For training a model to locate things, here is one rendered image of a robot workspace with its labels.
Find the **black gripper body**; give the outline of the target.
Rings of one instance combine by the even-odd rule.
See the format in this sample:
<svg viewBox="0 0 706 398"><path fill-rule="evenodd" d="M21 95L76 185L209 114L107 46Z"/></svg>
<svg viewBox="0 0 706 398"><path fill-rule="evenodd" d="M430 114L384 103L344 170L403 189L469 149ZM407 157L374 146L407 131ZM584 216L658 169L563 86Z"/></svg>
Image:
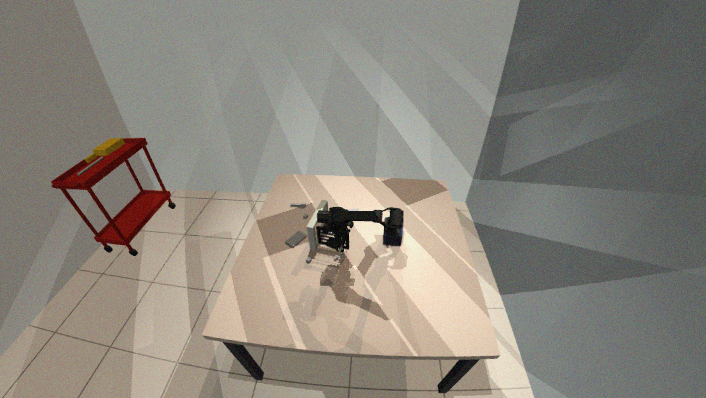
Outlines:
<svg viewBox="0 0 706 398"><path fill-rule="evenodd" d="M334 250L338 250L340 245L341 245L341 238L344 237L346 232L348 231L347 226L349 226L351 229L354 226L353 221L348 222L342 227L338 226L332 226L334 228L335 233L333 232L335 238L329 238L326 242L326 247L329 247Z"/></svg>

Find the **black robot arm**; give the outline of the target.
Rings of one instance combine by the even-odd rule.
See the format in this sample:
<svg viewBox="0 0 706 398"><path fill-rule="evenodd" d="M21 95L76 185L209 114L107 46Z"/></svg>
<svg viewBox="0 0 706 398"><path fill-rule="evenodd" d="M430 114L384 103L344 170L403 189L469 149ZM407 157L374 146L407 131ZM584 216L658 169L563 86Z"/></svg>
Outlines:
<svg viewBox="0 0 706 398"><path fill-rule="evenodd" d="M390 210L390 217L382 221L383 212ZM384 231L390 235L400 235L400 229L404 224L404 211L400 208L386 208L374 211L349 211L343 207L331 207L329 211L318 210L317 223L324 223L323 233L334 231L332 226L342 227L350 221L370 221L380 223L384 226Z"/></svg>

